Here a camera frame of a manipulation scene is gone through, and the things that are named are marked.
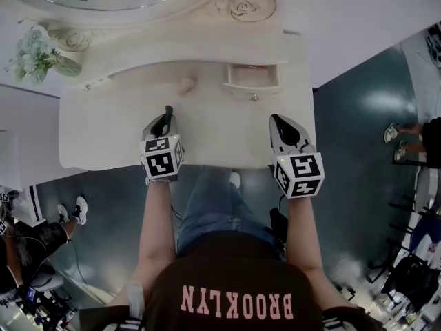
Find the person's blue jeans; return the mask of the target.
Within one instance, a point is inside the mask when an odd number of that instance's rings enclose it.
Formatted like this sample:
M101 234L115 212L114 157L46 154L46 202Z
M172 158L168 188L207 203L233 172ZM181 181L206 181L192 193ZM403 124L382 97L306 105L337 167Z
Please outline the person's blue jeans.
M178 229L178 254L184 255L192 243L206 234L236 232L266 242L284 261L282 244L252 213L239 188L231 182L236 174L230 168L201 168Z

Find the white chair black legs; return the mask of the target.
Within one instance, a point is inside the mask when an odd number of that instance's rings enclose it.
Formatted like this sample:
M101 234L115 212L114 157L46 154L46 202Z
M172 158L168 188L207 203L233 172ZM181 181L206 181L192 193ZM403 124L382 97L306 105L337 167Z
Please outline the white chair black legs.
M403 195L405 204L389 202L389 206L425 216L441 214L441 169L421 167L416 176L412 197Z

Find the green vase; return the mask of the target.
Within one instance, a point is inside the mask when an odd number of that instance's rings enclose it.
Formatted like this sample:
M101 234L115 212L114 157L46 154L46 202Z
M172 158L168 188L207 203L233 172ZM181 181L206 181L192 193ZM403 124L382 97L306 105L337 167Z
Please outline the green vase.
M52 69L65 77L77 77L81 73L81 65L64 56L59 56L57 58Z

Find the person's brown t-shirt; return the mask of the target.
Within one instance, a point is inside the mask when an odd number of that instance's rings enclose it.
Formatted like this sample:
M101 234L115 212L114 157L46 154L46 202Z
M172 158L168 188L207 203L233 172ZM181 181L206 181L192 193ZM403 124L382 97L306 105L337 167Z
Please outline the person's brown t-shirt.
M320 307L266 242L216 232L189 244L132 305L83 309L80 331L383 331L355 307Z

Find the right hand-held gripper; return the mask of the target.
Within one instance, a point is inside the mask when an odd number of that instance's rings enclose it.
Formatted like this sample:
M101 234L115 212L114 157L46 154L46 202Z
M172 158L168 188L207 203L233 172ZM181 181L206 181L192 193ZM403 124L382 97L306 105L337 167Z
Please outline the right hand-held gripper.
M312 146L306 129L281 114L269 118L271 148L274 152L272 176L287 199L316 196L325 180L322 156L319 152L299 152L288 148Z

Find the cream vanity dressing table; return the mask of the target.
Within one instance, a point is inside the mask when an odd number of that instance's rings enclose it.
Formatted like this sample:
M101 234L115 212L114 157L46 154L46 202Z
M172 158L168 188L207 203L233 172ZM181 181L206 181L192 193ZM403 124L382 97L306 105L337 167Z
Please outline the cream vanity dressing table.
M281 114L314 136L314 103L302 39L283 30L277 9L258 22L198 8L173 18L122 28L91 28L24 17L42 26L62 55L79 65L60 75L59 160L66 168L107 170L140 161L141 133L166 105L174 109L193 165L264 168L271 159L269 118ZM283 90L259 101L223 88L228 63L277 65ZM198 78L182 96L183 77ZM89 91L64 89L71 79L109 77Z

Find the blue chair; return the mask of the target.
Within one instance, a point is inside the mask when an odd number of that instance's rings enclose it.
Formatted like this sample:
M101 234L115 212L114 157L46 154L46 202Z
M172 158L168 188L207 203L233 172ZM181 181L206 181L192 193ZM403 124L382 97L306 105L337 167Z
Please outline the blue chair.
M441 242L441 216L431 214L423 216L413 229L409 249L414 251L425 235L428 235L433 244Z

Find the black office chair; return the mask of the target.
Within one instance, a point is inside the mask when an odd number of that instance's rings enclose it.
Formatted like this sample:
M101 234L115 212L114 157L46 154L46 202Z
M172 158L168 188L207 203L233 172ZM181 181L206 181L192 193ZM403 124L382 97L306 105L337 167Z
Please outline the black office chair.
M386 294L397 305L391 292L398 292L409 300L415 312L419 312L440 287L438 279L441 271L430 268L426 261L397 241L387 239L386 242L389 247L387 259L379 265L368 262L369 271L379 270L379 273L374 278L367 276L366 280L375 283L385 272L389 272L380 293Z

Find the white flower bouquet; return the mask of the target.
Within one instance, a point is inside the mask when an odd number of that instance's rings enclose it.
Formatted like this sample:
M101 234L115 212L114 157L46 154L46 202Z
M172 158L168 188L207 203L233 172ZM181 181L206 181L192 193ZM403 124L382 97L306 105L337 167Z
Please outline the white flower bouquet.
M25 79L41 84L48 70L61 60L55 40L39 25L33 26L17 42L15 55L8 60L6 72L12 72L17 81Z

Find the person's left forearm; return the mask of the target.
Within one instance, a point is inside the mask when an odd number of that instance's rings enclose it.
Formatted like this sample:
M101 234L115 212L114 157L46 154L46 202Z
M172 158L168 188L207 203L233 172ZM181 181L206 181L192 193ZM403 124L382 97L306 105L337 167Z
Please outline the person's left forearm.
M148 185L136 271L144 276L162 270L176 256L170 186Z

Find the beige makeup sponge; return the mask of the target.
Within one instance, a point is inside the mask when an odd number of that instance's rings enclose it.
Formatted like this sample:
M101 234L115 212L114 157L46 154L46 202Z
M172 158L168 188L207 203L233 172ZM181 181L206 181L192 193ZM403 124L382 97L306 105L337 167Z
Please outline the beige makeup sponge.
M184 96L189 94L198 84L198 78L193 76L183 77L177 84L177 94Z

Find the person's right forearm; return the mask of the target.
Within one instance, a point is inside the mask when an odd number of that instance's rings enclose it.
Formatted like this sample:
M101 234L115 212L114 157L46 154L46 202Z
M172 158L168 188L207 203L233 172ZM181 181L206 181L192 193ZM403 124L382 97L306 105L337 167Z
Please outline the person's right forearm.
M289 199L286 260L304 273L323 272L320 244L309 197Z

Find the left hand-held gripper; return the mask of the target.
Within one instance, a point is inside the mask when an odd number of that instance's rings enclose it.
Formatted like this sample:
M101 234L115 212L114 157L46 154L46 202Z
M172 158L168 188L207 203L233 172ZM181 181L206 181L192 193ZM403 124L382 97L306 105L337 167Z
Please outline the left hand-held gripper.
M165 115L162 114L151 121L142 133L142 139L147 140L140 142L141 163L149 180L177 175L183 162L184 151L176 116L171 115L167 120L166 137L162 137L164 126Z

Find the white cabinet black stripe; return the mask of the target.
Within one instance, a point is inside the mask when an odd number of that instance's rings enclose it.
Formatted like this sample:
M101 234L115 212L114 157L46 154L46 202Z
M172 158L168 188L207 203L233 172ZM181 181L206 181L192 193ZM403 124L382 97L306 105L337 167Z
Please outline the white cabinet black stripe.
M12 216L30 227L46 222L42 215L35 185L26 187L19 192L19 195L13 199L12 206Z

